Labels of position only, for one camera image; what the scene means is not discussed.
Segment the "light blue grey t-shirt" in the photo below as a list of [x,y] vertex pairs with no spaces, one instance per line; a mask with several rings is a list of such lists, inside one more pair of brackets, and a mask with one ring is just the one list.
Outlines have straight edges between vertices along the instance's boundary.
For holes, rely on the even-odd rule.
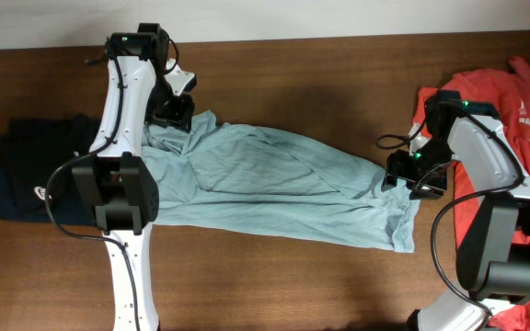
[[190,132],[144,127],[142,156],[160,196],[158,225],[187,225],[411,253],[420,204],[403,182],[314,139],[211,111]]

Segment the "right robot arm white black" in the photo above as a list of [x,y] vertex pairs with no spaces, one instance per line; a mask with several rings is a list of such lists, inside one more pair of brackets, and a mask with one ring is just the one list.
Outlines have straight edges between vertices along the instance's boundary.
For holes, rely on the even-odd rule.
[[463,202],[476,200],[478,211],[456,250],[456,280],[438,267],[446,292],[415,310],[406,328],[482,330],[495,314],[530,302],[530,175],[492,104],[439,90],[425,101],[424,112],[423,122],[392,147],[382,188],[404,181],[411,199],[436,200],[447,188],[446,168],[459,163],[473,190],[439,211],[431,234]]

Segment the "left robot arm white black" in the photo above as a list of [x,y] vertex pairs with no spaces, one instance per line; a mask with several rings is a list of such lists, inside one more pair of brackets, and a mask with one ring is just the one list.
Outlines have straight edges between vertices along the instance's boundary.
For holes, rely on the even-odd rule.
[[196,77],[169,53],[174,41],[157,24],[113,33],[106,44],[109,88],[98,133],[72,165],[78,193],[101,232],[111,271],[116,330],[160,327],[150,272],[150,239],[159,210],[156,181],[142,158],[144,128],[190,132]]

